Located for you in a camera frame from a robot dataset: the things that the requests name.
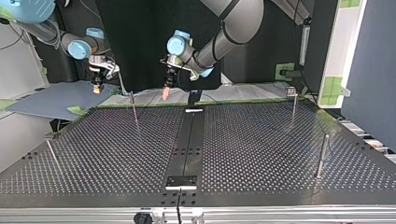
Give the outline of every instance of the gray sheet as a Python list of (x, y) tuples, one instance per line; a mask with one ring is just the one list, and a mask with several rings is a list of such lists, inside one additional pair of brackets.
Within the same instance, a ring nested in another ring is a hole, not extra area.
[(89, 81), (59, 83), (26, 97), (7, 108), (7, 111), (52, 119), (74, 120), (78, 115), (67, 110), (70, 106), (90, 109), (107, 99), (117, 86), (105, 85), (101, 94), (92, 92)]
[[(162, 99), (163, 90), (146, 90), (134, 96), (137, 105), (186, 104), (189, 94), (180, 89), (172, 89), (169, 98)], [(286, 97), (286, 84), (263, 83), (254, 85), (220, 86), (215, 91), (204, 91), (201, 101), (260, 100)], [(130, 105), (130, 98), (111, 96), (101, 105)]]
[(396, 148), (396, 1), (370, 0), (350, 70), (342, 114), (383, 144)]

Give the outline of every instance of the gray mat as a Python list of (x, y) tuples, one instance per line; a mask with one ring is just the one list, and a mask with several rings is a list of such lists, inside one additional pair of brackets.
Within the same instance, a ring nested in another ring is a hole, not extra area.
[(90, 109), (107, 99), (116, 88), (117, 86), (105, 85), (101, 94), (95, 94), (89, 81), (59, 83), (20, 100), (7, 110), (45, 118), (74, 120), (78, 115), (69, 112), (67, 107), (77, 105), (83, 110)]

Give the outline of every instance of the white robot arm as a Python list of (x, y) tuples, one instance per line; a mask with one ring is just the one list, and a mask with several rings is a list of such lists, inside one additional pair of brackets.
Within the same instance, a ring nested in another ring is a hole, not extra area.
[(98, 28), (88, 28), (86, 36), (69, 34), (58, 28), (50, 19), (55, 9), (54, 0), (0, 0), (0, 18), (19, 25), (27, 33), (76, 60), (89, 59), (93, 71), (93, 92), (100, 93), (104, 79), (111, 79), (120, 71), (114, 60), (105, 56), (105, 33)]

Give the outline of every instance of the vertical pin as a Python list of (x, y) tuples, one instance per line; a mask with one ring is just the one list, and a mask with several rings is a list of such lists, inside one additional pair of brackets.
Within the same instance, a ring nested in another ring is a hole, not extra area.
[(323, 171), (323, 162), (324, 162), (324, 159), (326, 157), (327, 150), (328, 150), (329, 138), (330, 138), (330, 136), (328, 134), (324, 135), (322, 148), (321, 148), (321, 151), (320, 151), (318, 169), (317, 169), (317, 173), (316, 173), (317, 179), (321, 178), (321, 173)]

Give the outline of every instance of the white panel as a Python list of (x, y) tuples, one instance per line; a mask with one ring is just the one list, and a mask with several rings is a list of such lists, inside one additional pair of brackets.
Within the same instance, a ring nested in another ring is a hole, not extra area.
[(44, 142), (50, 119), (10, 114), (0, 119), (0, 172)]
[[(359, 7), (343, 7), (337, 10), (319, 99), (323, 91), (325, 77), (342, 77), (342, 86), (347, 86), (347, 79), (358, 42), (361, 19), (364, 14), (366, 2), (366, 0), (362, 0)], [(338, 98), (337, 105), (319, 106), (322, 108), (341, 108), (343, 100), (344, 97), (341, 96)]]
[[(7, 46), (18, 36), (9, 27), (0, 24), (0, 48)], [(44, 87), (37, 61), (29, 45), (23, 41), (0, 50), (0, 99), (12, 99), (17, 95)]]

